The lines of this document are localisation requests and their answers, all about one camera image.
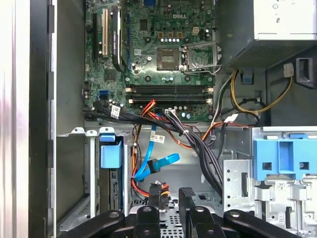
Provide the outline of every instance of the yellow wire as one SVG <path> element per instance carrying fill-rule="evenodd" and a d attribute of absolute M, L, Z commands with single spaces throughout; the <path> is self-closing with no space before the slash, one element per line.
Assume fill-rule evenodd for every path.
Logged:
<path fill-rule="evenodd" d="M 235 84 L 235 81 L 236 81 L 236 77 L 232 77 L 231 79 L 231 95 L 232 95 L 232 99 L 233 99 L 233 102 L 235 104 L 235 106 L 243 111 L 243 112 L 247 112 L 247 113 L 254 113 L 254 114 L 258 114 L 258 113 L 262 113 L 262 112 L 265 112 L 267 110 L 269 110 L 270 108 L 274 107 L 278 102 L 280 102 L 282 100 L 282 98 L 288 93 L 288 91 L 290 90 L 290 88 L 292 87 L 293 85 L 293 77 L 290 77 L 290 84 L 288 85 L 287 89 L 285 90 L 285 92 L 279 96 L 274 102 L 272 102 L 270 105 L 266 106 L 265 108 L 261 109 L 261 110 L 258 110 L 258 111 L 249 111 L 247 109 L 244 109 L 243 107 L 241 107 L 238 102 L 237 102 L 237 99 L 236 99 L 236 96 L 235 96 L 235 91 L 234 91 L 234 84 Z"/>

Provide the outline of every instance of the pcie slot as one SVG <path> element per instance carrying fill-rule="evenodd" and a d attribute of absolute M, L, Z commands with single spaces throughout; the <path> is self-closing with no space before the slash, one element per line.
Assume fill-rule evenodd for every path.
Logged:
<path fill-rule="evenodd" d="M 108 56 L 108 25 L 109 25 L 109 11 L 103 9 L 103 56 Z"/>
<path fill-rule="evenodd" d="M 122 62 L 121 26 L 121 10 L 118 6 L 114 6 L 112 8 L 112 63 L 117 71 L 124 72 Z"/>
<path fill-rule="evenodd" d="M 196 94 L 212 92 L 212 88 L 203 85 L 132 85 L 126 88 L 126 92 L 137 94 Z"/>
<path fill-rule="evenodd" d="M 95 62 L 98 61 L 98 54 L 99 54 L 99 40 L 98 40 L 98 15 L 96 13 L 93 14 L 93 60 Z"/>
<path fill-rule="evenodd" d="M 131 99 L 129 99 L 130 104 L 143 104 L 148 103 L 152 99 L 154 99 L 157 103 L 170 103 L 170 102 L 186 102 L 186 103 L 207 103 L 211 104 L 212 99 L 207 98 L 204 95 L 176 95 L 176 96 L 169 96 L 169 95 L 133 95 Z"/>

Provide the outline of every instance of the black ram slot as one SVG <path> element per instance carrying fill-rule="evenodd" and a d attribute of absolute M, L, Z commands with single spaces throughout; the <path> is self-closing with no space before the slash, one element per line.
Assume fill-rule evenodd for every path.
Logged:
<path fill-rule="evenodd" d="M 131 98 L 133 103 L 141 104 L 148 103 L 152 99 L 154 99 L 157 103 L 170 103 L 170 102 L 186 102 L 186 103 L 206 103 L 206 97 L 204 95 L 175 95 L 175 96 L 167 96 L 167 95 L 141 95 L 141 96 L 133 96 Z"/>
<path fill-rule="evenodd" d="M 93 35 L 92 35 L 92 40 L 93 40 L 93 60 L 95 63 L 98 62 L 98 54 L 99 54 L 99 39 L 98 39 L 98 15 L 96 13 L 93 13 Z"/>
<path fill-rule="evenodd" d="M 133 85 L 132 89 L 137 94 L 187 94 L 204 93 L 202 85 Z"/>

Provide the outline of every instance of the green circuit board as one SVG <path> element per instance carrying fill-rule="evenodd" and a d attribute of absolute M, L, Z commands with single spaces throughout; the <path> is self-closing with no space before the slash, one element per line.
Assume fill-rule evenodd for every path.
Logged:
<path fill-rule="evenodd" d="M 112 35 L 121 12 L 122 71 L 113 60 Z M 105 105 L 121 105 L 122 110 L 139 114 L 146 103 L 134 103 L 132 85 L 209 88 L 204 102 L 162 102 L 163 109 L 175 109 L 182 121 L 210 121 L 214 78 L 208 69 L 184 74 L 180 47 L 212 41 L 212 1 L 194 0 L 88 0 L 86 1 L 85 107 L 102 99 Z M 192 67 L 213 62 L 212 47 L 193 48 Z"/>

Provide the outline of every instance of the dell logo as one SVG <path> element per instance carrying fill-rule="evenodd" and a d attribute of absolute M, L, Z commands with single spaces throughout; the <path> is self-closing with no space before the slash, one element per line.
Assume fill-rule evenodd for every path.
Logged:
<path fill-rule="evenodd" d="M 186 19 L 187 16 L 185 14 L 173 14 L 173 19 Z"/>

